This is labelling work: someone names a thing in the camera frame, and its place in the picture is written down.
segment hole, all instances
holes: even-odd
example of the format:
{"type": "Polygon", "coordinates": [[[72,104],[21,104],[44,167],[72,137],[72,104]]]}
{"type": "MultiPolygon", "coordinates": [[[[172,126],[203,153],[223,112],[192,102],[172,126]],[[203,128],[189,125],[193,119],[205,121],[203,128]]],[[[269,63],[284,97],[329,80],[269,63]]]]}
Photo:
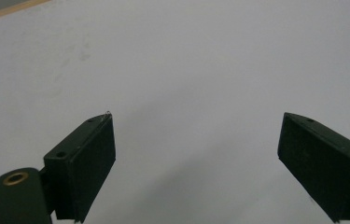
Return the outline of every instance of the hole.
{"type": "Polygon", "coordinates": [[[25,172],[16,173],[9,175],[4,181],[3,184],[7,186],[17,185],[23,180],[25,180],[29,175],[25,172]]]}
{"type": "Polygon", "coordinates": [[[56,154],[56,157],[58,157],[58,158],[63,158],[63,157],[65,157],[66,156],[66,153],[65,152],[58,152],[57,154],[56,154]]]}

